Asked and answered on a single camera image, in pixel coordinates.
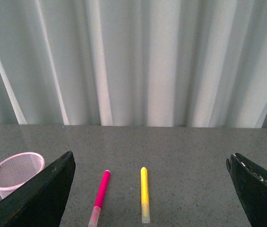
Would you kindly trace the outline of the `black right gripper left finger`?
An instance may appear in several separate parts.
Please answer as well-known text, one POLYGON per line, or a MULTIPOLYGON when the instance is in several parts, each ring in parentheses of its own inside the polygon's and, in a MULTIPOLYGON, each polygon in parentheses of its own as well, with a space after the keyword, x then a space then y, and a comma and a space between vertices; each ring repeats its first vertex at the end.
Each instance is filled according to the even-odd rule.
POLYGON ((72 151, 0 201, 0 227, 58 227, 75 173, 72 151))

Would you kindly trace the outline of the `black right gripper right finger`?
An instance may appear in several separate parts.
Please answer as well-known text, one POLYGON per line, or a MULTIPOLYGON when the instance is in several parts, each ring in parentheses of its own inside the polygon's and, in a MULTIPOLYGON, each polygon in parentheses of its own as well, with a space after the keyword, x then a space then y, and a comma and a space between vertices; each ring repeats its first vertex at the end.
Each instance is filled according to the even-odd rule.
POLYGON ((235 191, 253 227, 267 227, 267 170, 240 153, 226 160, 235 191))

